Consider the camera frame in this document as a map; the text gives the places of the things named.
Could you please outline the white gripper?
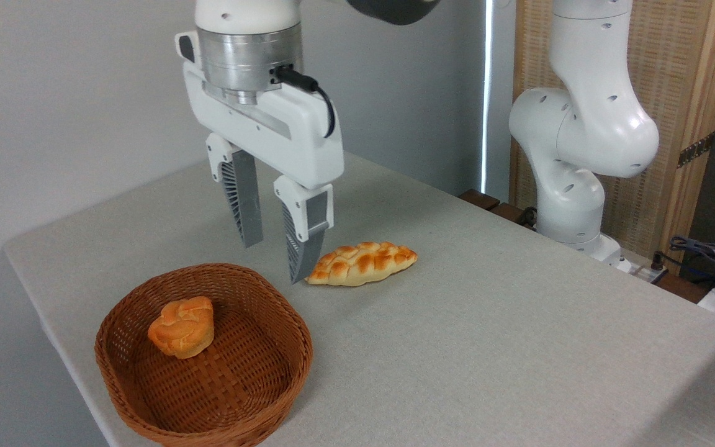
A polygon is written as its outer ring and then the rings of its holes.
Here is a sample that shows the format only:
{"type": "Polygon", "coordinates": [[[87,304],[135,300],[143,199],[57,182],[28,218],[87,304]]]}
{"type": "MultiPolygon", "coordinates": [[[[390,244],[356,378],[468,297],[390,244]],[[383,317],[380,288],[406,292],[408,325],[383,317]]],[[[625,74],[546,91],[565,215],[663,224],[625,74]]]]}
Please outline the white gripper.
{"type": "Polygon", "coordinates": [[[175,41],[191,110],[213,132],[206,139],[211,175],[222,185],[245,247],[263,240],[255,158],[285,175],[274,190],[282,203],[290,282],[300,282],[320,260],[325,232],[334,226],[328,183],[345,167],[340,128],[328,133],[325,100],[276,76],[281,66],[301,69],[302,34],[191,31],[175,41]]]}

